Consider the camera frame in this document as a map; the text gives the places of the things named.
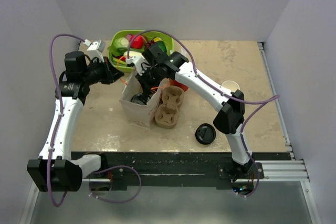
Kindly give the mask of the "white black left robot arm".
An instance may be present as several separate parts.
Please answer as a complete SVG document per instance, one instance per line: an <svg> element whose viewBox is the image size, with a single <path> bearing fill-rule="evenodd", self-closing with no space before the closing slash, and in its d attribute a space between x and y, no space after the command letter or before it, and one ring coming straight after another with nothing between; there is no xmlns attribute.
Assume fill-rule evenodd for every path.
<svg viewBox="0 0 336 224"><path fill-rule="evenodd" d="M91 173L103 178L109 171L98 154L73 160L71 146L90 86L112 84L124 74L97 50L69 52L64 62L65 70L56 79L55 114L46 143L38 158L27 164L29 175L42 192L77 191Z"/></svg>

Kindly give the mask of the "black coffee lid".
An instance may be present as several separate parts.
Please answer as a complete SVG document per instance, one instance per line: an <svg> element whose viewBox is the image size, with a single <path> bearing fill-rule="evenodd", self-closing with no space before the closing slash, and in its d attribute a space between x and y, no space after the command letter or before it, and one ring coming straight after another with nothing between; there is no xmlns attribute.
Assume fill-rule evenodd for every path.
<svg viewBox="0 0 336 224"><path fill-rule="evenodd" d="M131 98L131 102L138 105L147 105L149 100L150 97L144 95L143 93L137 93Z"/></svg>

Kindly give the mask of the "paper bag orange handles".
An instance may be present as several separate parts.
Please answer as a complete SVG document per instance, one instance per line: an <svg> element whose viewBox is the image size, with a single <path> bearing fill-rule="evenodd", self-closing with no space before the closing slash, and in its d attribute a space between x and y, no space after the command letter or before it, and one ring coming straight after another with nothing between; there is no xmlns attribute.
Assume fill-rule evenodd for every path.
<svg viewBox="0 0 336 224"><path fill-rule="evenodd" d="M160 89L154 95L151 96L147 105L138 105L131 102L131 98L135 94L142 91L141 86L135 77L136 74L137 71L133 66L131 74L126 79L127 85L124 87L122 91L122 95L119 102L121 103L121 106L127 118L127 122L129 124L144 129L150 129L154 119L155 112L159 106L162 90L163 88L167 87L168 80L163 79L161 81L160 85L162 86L162 89Z"/></svg>

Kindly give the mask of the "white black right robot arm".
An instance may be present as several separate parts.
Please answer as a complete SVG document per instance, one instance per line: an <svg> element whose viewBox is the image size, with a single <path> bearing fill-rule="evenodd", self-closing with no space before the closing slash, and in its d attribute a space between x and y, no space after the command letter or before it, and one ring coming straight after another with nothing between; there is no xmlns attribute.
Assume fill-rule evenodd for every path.
<svg viewBox="0 0 336 224"><path fill-rule="evenodd" d="M239 178L246 178L253 171L252 154L243 139L244 94L240 90L231 91L199 72L184 55L173 52L168 55L153 44L141 56L128 59L136 71L136 79L142 93L135 98L146 104L163 79L175 80L196 92L217 112L213 125L226 135L232 151L234 173Z"/></svg>

